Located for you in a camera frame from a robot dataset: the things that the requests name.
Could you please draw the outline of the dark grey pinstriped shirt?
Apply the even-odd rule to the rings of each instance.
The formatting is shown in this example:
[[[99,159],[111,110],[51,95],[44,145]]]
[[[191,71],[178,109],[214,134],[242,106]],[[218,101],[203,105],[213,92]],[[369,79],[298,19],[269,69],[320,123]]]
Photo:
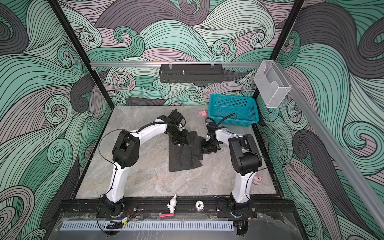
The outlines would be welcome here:
[[[178,172],[192,170],[203,166],[201,149],[203,137],[196,131],[188,132],[188,144],[173,144],[169,141],[169,171]]]

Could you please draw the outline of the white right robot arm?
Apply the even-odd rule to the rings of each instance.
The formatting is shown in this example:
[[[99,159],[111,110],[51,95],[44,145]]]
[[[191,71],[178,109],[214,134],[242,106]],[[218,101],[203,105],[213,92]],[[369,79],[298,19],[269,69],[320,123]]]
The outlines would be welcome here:
[[[251,209],[251,181],[263,165],[263,160],[257,154],[258,146],[253,135],[238,135],[224,127],[207,125],[207,139],[201,143],[202,153],[216,153],[220,145],[229,147],[231,163],[235,170],[235,185],[229,200],[230,212],[236,216],[244,216]]]

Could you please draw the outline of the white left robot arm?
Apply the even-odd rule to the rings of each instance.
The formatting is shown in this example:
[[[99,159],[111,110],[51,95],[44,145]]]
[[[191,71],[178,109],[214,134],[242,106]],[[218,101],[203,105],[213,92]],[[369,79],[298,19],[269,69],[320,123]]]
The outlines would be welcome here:
[[[124,188],[128,170],[139,160],[141,145],[161,134],[167,134],[174,145],[187,145],[189,142],[185,123],[185,117],[173,110],[168,116],[161,115],[137,130],[120,130],[112,149],[113,158],[110,163],[114,168],[109,189],[101,197],[111,217],[117,218],[124,211]]]

